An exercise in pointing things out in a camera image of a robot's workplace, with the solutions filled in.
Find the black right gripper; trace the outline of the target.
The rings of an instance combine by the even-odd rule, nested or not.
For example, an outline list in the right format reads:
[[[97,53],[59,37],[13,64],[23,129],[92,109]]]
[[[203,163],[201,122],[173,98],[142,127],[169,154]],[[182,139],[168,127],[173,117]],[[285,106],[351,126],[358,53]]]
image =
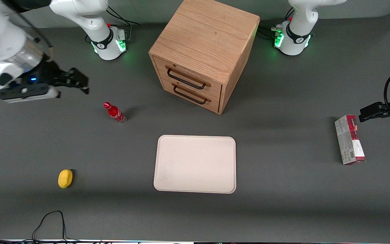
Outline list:
[[[19,87],[26,87],[33,84],[48,84],[53,86],[64,86],[81,90],[88,95],[90,93],[88,77],[77,68],[70,68],[67,71],[67,83],[65,78],[66,71],[60,69],[56,62],[40,62],[32,70],[23,73],[19,77]]]

